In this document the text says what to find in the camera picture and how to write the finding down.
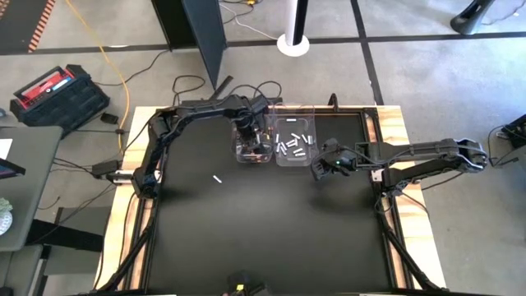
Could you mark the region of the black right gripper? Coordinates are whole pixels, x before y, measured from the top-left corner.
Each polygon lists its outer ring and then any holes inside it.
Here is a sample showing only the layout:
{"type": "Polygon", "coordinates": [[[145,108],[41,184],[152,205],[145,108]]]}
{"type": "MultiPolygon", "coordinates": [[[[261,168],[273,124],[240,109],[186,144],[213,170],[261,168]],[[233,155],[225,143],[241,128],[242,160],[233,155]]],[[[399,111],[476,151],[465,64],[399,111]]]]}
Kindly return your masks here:
{"type": "Polygon", "coordinates": [[[316,181],[319,181],[330,173],[340,173],[349,176],[356,169],[356,154],[347,146],[338,143],[334,138],[327,140],[323,146],[324,152],[319,164],[312,164],[311,174],[316,181]]]}

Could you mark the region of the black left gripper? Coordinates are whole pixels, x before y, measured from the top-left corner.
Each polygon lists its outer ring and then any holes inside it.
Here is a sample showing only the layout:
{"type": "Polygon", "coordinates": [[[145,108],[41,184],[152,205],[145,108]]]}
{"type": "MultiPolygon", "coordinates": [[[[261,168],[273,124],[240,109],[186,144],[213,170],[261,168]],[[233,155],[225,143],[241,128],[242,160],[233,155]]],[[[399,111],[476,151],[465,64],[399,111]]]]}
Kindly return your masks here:
{"type": "Polygon", "coordinates": [[[265,155],[266,146],[261,142],[261,136],[267,126],[266,112],[241,113],[240,118],[234,120],[234,125],[238,133],[239,156],[246,157],[251,154],[251,143],[254,142],[252,153],[255,155],[265,155]]]}

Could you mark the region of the clear plastic bin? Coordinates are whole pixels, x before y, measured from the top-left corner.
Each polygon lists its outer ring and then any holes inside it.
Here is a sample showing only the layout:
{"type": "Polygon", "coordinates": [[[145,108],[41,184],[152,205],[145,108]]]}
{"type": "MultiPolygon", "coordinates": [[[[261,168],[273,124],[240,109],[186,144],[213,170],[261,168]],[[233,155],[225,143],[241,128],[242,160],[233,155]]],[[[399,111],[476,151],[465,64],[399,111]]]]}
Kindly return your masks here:
{"type": "Polygon", "coordinates": [[[274,144],[275,144],[275,160],[278,166],[282,167],[307,167],[318,154],[316,145],[316,122],[315,122],[315,107],[307,104],[283,104],[277,103],[274,106],[274,144]],[[301,138],[296,139],[291,136],[291,133],[299,135],[301,138]],[[279,134],[279,142],[275,141],[276,134],[279,134]],[[302,139],[302,134],[307,138],[309,135],[313,137],[313,144],[305,143],[302,139]],[[294,147],[288,147],[287,142],[295,140],[294,147]],[[287,155],[279,147],[279,143],[283,142],[287,148],[287,155]],[[303,148],[299,153],[306,153],[305,156],[294,156],[294,150],[303,148]]]}
{"type": "MultiPolygon", "coordinates": [[[[251,111],[251,108],[250,108],[250,100],[251,99],[248,99],[247,97],[242,97],[242,99],[244,100],[244,104],[251,111]]],[[[261,159],[262,163],[259,163],[259,164],[263,164],[263,163],[269,162],[270,159],[272,158],[274,152],[275,152],[275,144],[274,144],[274,140],[273,140],[274,128],[273,128],[273,135],[272,136],[269,136],[268,135],[268,131],[267,131],[268,128],[269,127],[273,127],[273,124],[274,124],[275,111],[273,109],[273,106],[274,106],[274,103],[272,101],[269,101],[268,111],[266,112],[267,126],[266,126],[266,129],[264,130],[264,132],[262,133],[262,136],[261,136],[261,142],[264,143],[265,146],[266,146],[266,154],[263,155],[264,157],[261,159]]],[[[234,121],[233,120],[231,121],[231,127],[232,127],[232,132],[231,132],[231,135],[232,135],[231,150],[234,153],[237,162],[239,162],[239,163],[257,164],[257,163],[251,163],[250,159],[247,159],[246,157],[240,157],[239,156],[239,141],[240,141],[240,139],[238,137],[238,133],[236,131],[236,127],[234,125],[234,121]]],[[[251,154],[253,154],[252,153],[252,147],[253,146],[254,146],[254,142],[251,143],[251,154]]]]}

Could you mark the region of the white pole with round base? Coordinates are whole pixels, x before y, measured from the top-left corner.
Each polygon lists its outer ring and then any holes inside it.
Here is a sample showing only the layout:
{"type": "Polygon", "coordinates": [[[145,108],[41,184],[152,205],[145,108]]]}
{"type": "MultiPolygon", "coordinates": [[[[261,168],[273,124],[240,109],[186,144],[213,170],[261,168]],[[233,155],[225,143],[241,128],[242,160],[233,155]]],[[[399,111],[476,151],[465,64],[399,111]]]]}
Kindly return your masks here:
{"type": "Polygon", "coordinates": [[[278,50],[289,57],[300,57],[308,52],[310,43],[304,35],[309,0],[287,0],[286,26],[277,40],[278,50]]]}

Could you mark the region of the black partition panel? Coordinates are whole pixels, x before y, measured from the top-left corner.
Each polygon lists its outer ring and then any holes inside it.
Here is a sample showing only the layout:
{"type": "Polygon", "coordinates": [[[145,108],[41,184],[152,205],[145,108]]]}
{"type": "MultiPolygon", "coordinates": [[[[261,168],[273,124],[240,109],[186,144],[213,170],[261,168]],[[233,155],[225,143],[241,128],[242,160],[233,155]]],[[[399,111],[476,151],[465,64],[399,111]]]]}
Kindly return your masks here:
{"type": "Polygon", "coordinates": [[[227,48],[219,0],[151,0],[170,51],[197,47],[217,99],[233,79],[218,83],[227,48]]]}

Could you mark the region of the black handheld device yellow tag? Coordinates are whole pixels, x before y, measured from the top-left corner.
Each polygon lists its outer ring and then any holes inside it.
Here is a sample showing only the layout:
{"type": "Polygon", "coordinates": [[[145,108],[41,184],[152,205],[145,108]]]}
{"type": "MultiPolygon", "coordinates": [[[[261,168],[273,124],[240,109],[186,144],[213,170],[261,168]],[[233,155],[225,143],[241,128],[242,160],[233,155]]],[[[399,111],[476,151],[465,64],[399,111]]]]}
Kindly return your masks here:
{"type": "Polygon", "coordinates": [[[227,278],[224,296],[269,296],[266,282],[250,271],[236,271],[227,278]]]}

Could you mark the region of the black power brick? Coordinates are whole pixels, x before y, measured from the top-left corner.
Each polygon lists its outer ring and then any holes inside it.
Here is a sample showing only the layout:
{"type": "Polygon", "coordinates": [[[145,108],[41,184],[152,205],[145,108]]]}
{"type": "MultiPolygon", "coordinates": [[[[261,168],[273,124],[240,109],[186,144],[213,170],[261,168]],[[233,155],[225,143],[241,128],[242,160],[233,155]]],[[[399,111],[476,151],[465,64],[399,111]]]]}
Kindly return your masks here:
{"type": "Polygon", "coordinates": [[[114,173],[121,168],[120,160],[108,160],[91,166],[91,174],[95,178],[101,178],[108,173],[114,173]]]}

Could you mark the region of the red and black toolbox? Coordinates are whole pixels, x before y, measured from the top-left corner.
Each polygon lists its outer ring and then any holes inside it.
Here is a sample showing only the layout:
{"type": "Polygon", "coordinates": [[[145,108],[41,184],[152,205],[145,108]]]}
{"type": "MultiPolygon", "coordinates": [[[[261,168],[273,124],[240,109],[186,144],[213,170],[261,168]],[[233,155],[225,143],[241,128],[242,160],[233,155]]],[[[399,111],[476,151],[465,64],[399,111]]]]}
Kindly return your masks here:
{"type": "Polygon", "coordinates": [[[107,108],[110,98],[82,66],[54,67],[13,93],[10,111],[29,127],[59,126],[69,133],[107,108]]]}

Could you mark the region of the black equipment box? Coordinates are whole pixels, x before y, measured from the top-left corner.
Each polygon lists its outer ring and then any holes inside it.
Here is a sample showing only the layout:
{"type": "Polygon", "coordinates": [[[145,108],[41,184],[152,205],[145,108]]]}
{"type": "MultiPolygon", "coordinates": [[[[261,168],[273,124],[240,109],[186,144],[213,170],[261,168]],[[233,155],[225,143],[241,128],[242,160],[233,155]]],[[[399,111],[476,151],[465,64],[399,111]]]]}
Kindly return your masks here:
{"type": "Polygon", "coordinates": [[[526,146],[526,114],[506,124],[502,129],[514,148],[526,146]]]}

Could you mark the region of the black desk base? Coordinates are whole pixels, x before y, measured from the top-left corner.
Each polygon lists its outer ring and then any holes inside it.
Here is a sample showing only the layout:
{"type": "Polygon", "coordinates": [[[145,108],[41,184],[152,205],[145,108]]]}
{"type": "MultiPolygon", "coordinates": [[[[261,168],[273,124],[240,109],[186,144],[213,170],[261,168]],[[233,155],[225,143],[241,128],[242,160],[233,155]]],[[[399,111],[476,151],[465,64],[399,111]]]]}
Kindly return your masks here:
{"type": "Polygon", "coordinates": [[[54,222],[32,221],[25,244],[101,252],[108,215],[106,207],[60,207],[54,222]]]}

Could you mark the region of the black chair base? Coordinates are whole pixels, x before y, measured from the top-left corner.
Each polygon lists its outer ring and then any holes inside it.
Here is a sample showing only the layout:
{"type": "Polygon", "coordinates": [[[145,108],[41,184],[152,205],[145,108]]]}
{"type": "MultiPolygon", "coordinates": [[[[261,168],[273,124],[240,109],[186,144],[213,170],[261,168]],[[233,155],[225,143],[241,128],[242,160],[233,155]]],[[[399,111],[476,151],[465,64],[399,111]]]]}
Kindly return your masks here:
{"type": "Polygon", "coordinates": [[[450,20],[450,27],[460,35],[474,35],[495,0],[472,0],[465,9],[450,20]]]}

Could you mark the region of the grey desk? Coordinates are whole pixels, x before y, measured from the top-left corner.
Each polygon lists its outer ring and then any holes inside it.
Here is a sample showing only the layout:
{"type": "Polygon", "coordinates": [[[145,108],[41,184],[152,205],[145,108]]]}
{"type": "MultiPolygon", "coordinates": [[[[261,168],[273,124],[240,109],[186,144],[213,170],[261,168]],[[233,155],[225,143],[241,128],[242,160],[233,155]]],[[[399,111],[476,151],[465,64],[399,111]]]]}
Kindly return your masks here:
{"type": "Polygon", "coordinates": [[[0,180],[0,197],[12,205],[12,225],[0,235],[0,252],[24,247],[61,140],[60,127],[2,127],[0,139],[11,139],[7,160],[25,175],[0,180]]]}

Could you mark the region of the dark tablet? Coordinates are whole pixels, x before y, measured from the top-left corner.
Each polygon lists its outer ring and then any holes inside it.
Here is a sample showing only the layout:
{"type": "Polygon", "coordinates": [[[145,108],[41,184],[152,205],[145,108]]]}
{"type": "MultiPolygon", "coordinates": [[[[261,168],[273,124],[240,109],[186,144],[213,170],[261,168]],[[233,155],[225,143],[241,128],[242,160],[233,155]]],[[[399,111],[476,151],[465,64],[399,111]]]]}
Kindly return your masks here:
{"type": "Polygon", "coordinates": [[[25,175],[25,169],[0,158],[0,179],[14,178],[25,175]]]}

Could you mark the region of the patterned round plate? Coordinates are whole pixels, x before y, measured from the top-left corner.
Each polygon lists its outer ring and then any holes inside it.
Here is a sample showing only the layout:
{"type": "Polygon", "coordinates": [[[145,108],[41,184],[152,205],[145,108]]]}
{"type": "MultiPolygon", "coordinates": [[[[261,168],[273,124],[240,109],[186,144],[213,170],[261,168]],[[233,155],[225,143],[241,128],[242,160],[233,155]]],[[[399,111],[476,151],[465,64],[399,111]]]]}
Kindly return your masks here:
{"type": "Polygon", "coordinates": [[[12,204],[5,198],[0,198],[0,236],[4,235],[12,225],[12,204]]]}

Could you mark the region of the black orange-striped floor mat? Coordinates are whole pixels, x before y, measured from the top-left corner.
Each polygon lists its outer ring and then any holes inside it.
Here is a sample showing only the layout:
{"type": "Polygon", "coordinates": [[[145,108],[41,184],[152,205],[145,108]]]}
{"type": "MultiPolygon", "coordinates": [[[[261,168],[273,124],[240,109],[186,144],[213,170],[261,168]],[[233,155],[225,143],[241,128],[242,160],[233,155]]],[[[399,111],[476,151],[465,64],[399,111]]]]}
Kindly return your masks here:
{"type": "Polygon", "coordinates": [[[57,0],[0,0],[0,55],[33,53],[57,0]]]}

